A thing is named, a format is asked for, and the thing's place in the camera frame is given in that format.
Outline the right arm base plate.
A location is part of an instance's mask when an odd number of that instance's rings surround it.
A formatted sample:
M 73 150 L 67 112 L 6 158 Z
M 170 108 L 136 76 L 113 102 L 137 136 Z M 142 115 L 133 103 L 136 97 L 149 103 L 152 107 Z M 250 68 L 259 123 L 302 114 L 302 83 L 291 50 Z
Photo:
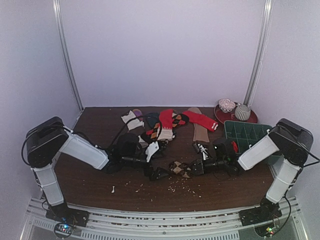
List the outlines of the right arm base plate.
M 280 218 L 283 215 L 280 209 L 270 211 L 267 207 L 261 206 L 241 210 L 238 214 L 242 226 L 255 225 L 271 221 L 274 218 Z

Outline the brown beige argyle sock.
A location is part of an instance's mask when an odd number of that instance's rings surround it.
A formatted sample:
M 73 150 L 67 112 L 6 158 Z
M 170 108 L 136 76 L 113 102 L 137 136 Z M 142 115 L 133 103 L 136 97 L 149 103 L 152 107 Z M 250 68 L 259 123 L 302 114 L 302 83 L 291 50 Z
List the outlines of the brown beige argyle sock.
M 182 178 L 189 179 L 193 176 L 192 169 L 184 162 L 173 161 L 169 164 L 169 170 Z

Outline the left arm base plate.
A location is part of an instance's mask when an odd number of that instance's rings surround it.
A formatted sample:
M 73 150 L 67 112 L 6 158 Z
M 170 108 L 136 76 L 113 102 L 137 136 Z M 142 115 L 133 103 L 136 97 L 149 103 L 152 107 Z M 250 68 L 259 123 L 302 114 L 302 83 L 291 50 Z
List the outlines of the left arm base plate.
M 52 208 L 46 211 L 45 217 L 72 226 L 86 227 L 89 219 L 89 212 L 69 207 Z

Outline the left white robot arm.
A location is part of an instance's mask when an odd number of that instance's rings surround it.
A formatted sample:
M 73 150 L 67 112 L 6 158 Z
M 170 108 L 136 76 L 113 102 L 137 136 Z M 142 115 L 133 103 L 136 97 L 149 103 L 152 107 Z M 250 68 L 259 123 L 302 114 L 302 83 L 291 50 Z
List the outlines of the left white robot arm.
M 57 153 L 69 155 L 96 170 L 112 174 L 124 166 L 139 166 L 151 181 L 167 177 L 168 170 L 152 165 L 154 155 L 163 150 L 158 140 L 143 147 L 139 137 L 131 132 L 119 131 L 110 146 L 94 144 L 82 132 L 66 127 L 58 116 L 43 122 L 27 132 L 21 146 L 22 161 L 28 165 L 44 192 L 52 213 L 61 222 L 72 218 L 72 211 L 66 207 L 66 200 L 58 183 L 53 167 Z

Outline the red snowflake sock pair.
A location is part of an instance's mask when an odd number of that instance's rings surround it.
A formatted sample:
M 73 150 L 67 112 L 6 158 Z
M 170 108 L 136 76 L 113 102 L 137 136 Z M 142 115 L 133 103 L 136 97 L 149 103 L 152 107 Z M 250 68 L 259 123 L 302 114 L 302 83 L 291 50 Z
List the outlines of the red snowflake sock pair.
M 231 144 L 232 144 L 233 150 L 237 153 L 239 151 L 237 143 L 235 141 L 232 141 Z

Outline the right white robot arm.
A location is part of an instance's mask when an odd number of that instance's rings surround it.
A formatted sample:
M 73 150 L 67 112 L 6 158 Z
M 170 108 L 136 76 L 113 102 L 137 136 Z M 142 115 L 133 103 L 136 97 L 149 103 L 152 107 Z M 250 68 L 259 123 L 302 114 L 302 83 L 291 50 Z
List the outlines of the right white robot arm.
M 282 165 L 270 188 L 256 210 L 259 220 L 268 220 L 276 205 L 295 184 L 299 174 L 307 167 L 314 142 L 313 134 L 306 128 L 282 118 L 274 127 L 241 123 L 232 127 L 230 135 L 211 143 L 195 141 L 193 146 L 200 158 L 189 164 L 194 175 L 214 169 L 224 169 L 229 174 L 248 171 L 274 154 L 283 157 Z

